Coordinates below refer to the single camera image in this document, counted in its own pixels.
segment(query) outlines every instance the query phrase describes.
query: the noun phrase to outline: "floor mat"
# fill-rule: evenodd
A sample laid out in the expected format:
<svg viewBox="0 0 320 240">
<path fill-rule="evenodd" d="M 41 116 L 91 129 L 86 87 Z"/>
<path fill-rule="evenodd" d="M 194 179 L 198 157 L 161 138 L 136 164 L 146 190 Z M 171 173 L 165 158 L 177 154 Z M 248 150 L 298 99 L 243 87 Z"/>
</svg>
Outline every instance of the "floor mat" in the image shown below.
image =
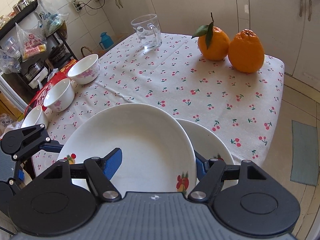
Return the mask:
<svg viewBox="0 0 320 240">
<path fill-rule="evenodd" d="M 319 174 L 317 128 L 292 120 L 291 181 L 317 185 Z"/>
</svg>

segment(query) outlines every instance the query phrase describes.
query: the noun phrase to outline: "cabinet handle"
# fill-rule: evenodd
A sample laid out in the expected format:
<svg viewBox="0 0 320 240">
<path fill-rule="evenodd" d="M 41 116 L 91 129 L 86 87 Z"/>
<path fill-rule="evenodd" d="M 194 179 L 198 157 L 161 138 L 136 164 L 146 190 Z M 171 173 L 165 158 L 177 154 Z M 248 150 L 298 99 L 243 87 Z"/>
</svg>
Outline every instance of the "cabinet handle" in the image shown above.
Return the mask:
<svg viewBox="0 0 320 240">
<path fill-rule="evenodd" d="M 120 0 L 118 0 L 118 2 L 119 2 L 119 4 L 120 4 L 120 6 L 123 8 L 121 1 L 120 1 Z"/>
<path fill-rule="evenodd" d="M 308 21 L 311 21 L 311 14 L 312 14 L 312 1 L 309 0 L 309 17 L 308 17 Z"/>
<path fill-rule="evenodd" d="M 116 6 L 118 6 L 118 8 L 120 9 L 120 6 L 118 5 L 118 2 L 117 2 L 117 0 L 115 0 L 116 1 Z"/>
<path fill-rule="evenodd" d="M 300 0 L 300 13 L 299 16 L 302 17 L 302 10 L 303 10 L 303 0 Z"/>
</svg>

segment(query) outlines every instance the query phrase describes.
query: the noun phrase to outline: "porcelain bowl with pink flowers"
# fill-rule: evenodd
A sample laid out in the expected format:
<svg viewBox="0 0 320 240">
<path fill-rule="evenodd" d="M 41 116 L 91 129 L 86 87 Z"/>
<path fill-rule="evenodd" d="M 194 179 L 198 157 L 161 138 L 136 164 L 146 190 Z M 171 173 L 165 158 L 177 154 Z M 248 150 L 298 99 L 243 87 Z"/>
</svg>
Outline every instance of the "porcelain bowl with pink flowers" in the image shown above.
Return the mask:
<svg viewBox="0 0 320 240">
<path fill-rule="evenodd" d="M 74 64 L 68 71 L 68 77 L 72 78 L 76 83 L 84 85 L 95 80 L 99 72 L 98 55 L 92 54 Z"/>
<path fill-rule="evenodd" d="M 71 81 L 69 78 L 65 78 L 49 90 L 44 98 L 43 105 L 55 112 L 61 112 L 71 105 L 74 98 L 75 92 Z"/>
</svg>

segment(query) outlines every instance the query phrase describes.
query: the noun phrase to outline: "wooden cabinet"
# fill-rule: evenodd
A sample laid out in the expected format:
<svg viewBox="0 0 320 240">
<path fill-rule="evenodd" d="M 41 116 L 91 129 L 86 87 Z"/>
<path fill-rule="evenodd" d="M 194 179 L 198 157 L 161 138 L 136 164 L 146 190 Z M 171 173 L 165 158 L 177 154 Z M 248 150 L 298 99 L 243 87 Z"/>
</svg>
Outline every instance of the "wooden cabinet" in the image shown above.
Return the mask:
<svg viewBox="0 0 320 240">
<path fill-rule="evenodd" d="M 305 0 L 250 0 L 250 28 L 259 37 L 265 54 L 285 64 L 293 73 L 305 22 Z"/>
<path fill-rule="evenodd" d="M 150 13 L 145 0 L 106 0 L 103 10 L 115 34 L 133 34 L 134 29 L 130 22 Z"/>
<path fill-rule="evenodd" d="M 293 76 L 320 90 L 320 0 L 306 0 L 302 44 Z"/>
<path fill-rule="evenodd" d="M 236 0 L 191 0 L 195 28 L 207 25 L 213 14 L 214 25 L 221 28 L 230 39 L 238 33 L 238 12 Z"/>
<path fill-rule="evenodd" d="M 200 25 L 207 25 L 213 13 L 215 26 L 229 37 L 238 32 L 236 0 L 152 0 L 164 33 L 192 35 Z"/>
<path fill-rule="evenodd" d="M 192 35 L 195 31 L 191 0 L 151 0 L 163 33 Z"/>
</svg>

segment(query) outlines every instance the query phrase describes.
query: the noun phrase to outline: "wall outlet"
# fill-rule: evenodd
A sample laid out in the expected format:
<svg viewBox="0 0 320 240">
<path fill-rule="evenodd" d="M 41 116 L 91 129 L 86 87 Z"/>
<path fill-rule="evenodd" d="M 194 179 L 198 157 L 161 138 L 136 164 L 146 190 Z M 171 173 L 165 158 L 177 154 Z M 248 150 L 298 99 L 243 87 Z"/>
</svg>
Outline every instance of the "wall outlet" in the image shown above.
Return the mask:
<svg viewBox="0 0 320 240">
<path fill-rule="evenodd" d="M 80 10 L 82 9 L 80 6 L 80 3 L 77 0 L 72 0 L 72 5 L 76 9 L 77 12 L 80 12 Z"/>
</svg>

